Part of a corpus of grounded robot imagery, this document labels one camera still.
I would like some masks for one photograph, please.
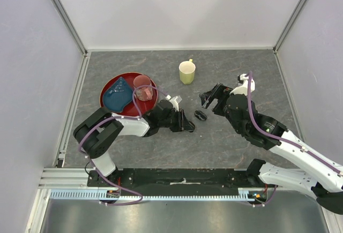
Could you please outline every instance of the pink cup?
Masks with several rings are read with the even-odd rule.
[[[139,75],[135,77],[133,80],[133,86],[135,88],[140,86],[152,86],[151,79],[147,75]],[[152,87],[142,87],[140,89],[137,89],[135,92],[136,98],[138,98],[141,101],[149,101],[152,100],[153,91]]]

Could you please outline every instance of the red plate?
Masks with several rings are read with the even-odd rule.
[[[119,79],[120,77],[123,77],[127,83],[129,84],[129,86],[134,89],[133,86],[133,80],[135,79],[135,77],[142,75],[141,73],[138,72],[128,72],[128,73],[123,73],[120,74],[114,78],[112,78],[109,82],[107,82],[107,84],[105,85],[105,87],[103,87],[101,94],[100,94],[100,106],[103,107],[103,102],[102,102],[102,96],[103,94],[106,92],[107,89],[109,89],[114,82],[117,81],[117,79]],[[151,85],[156,87],[155,82],[153,82],[151,80]],[[151,110],[152,108],[155,107],[156,103],[157,103],[157,98],[158,98],[158,92],[156,91],[156,89],[152,89],[153,90],[153,97],[152,100],[149,101],[141,101],[136,99],[136,103],[137,106],[139,108],[139,110],[141,111],[141,114],[144,114],[145,112]],[[133,102],[130,102],[127,106],[124,107],[124,110],[122,112],[116,112],[117,114],[120,115],[126,115],[126,116],[139,116],[139,113],[135,107],[135,105],[133,104]]]

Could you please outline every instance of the gray floor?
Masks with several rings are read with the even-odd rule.
[[[192,58],[196,76],[191,85],[179,80],[178,65]],[[209,91],[216,83],[237,86],[237,75],[252,70],[256,90],[252,98],[257,110],[276,118],[296,132],[286,92],[271,50],[185,50],[185,51],[118,51],[93,52],[78,103],[73,129],[99,107],[103,86],[124,72],[150,76],[171,96],[183,98],[181,107],[196,125],[194,133],[172,133],[161,129],[149,138],[119,137],[110,154],[119,167],[126,168],[247,168],[252,159],[264,159],[285,168],[295,167],[285,159],[252,146],[237,135],[229,122],[210,109],[205,122],[194,118],[200,109],[198,94]],[[65,167],[83,167],[86,163],[70,137]]]
[[[230,201],[150,201],[105,207],[97,201],[49,200],[41,233],[326,233],[314,200],[279,191],[266,207]]]

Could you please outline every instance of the mug handle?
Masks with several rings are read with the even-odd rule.
[[[143,90],[146,93],[146,95],[148,96],[148,99],[151,100],[152,99],[152,94],[151,94],[149,88],[147,87],[147,88],[144,88]]]

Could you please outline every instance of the black cable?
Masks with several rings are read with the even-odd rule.
[[[89,176],[90,174],[88,173],[88,171],[86,170],[86,168],[87,168],[87,166],[88,166],[89,163],[90,163],[90,162],[87,162],[87,164],[85,165],[85,172],[88,174],[88,176]]]

